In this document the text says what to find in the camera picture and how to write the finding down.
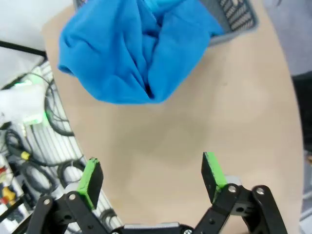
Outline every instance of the gray basket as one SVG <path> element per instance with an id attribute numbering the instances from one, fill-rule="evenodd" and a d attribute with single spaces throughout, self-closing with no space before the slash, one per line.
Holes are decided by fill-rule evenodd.
<path id="1" fill-rule="evenodd" d="M 200 0 L 208 11 L 218 20 L 224 35 L 213 37 L 209 46 L 229 41 L 238 35 L 258 27 L 258 18 L 248 0 Z M 75 8 L 85 0 L 74 0 Z"/>

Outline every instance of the blue cloth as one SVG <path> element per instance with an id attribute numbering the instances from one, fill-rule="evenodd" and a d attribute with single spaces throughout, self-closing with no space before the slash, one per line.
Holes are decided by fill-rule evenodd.
<path id="1" fill-rule="evenodd" d="M 98 100 L 159 103 L 198 63 L 211 35 L 222 32 L 198 0 L 158 15 L 143 0 L 91 0 L 60 35 L 58 68 Z"/>
<path id="2" fill-rule="evenodd" d="M 163 12 L 170 10 L 181 0 L 145 0 L 146 5 L 156 17 L 161 17 Z"/>

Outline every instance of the silver bolt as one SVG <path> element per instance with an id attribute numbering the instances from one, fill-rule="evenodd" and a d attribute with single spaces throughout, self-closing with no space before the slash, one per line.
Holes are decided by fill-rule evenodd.
<path id="1" fill-rule="evenodd" d="M 257 188 L 257 193 L 260 195 L 264 195 L 264 190 L 262 188 Z"/>
<path id="2" fill-rule="evenodd" d="M 229 187 L 229 191 L 230 191 L 231 193 L 236 193 L 236 188 L 235 188 L 233 185 L 231 185 L 231 186 Z"/>
<path id="3" fill-rule="evenodd" d="M 45 199 L 45 200 L 43 201 L 43 204 L 44 204 L 44 205 L 50 204 L 50 199 Z"/>
<path id="4" fill-rule="evenodd" d="M 70 199 L 70 200 L 74 200 L 75 198 L 76 198 L 76 195 L 75 195 L 75 194 L 70 194 L 70 195 L 69 195 L 69 199 Z"/>

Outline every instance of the tan tabletop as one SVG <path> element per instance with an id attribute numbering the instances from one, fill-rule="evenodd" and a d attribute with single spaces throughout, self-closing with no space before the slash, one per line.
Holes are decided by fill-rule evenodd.
<path id="1" fill-rule="evenodd" d="M 57 70 L 58 37 L 70 7 L 48 22 L 48 58 L 71 126 L 87 157 L 99 158 L 103 189 L 124 223 L 178 221 L 194 226 L 211 205 L 202 152 L 245 188 L 270 187 L 288 232 L 298 233 L 303 151 L 287 65 L 260 1 L 257 32 L 207 49 L 163 104 L 120 106 L 93 99 Z M 239 217 L 222 233 L 242 233 Z"/>

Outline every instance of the white wall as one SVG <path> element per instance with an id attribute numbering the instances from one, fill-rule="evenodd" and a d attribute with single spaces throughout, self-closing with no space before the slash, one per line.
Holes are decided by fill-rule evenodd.
<path id="1" fill-rule="evenodd" d="M 0 0 L 0 40 L 44 50 L 42 26 L 72 0 Z M 0 47 L 0 87 L 40 62 L 40 56 Z"/>

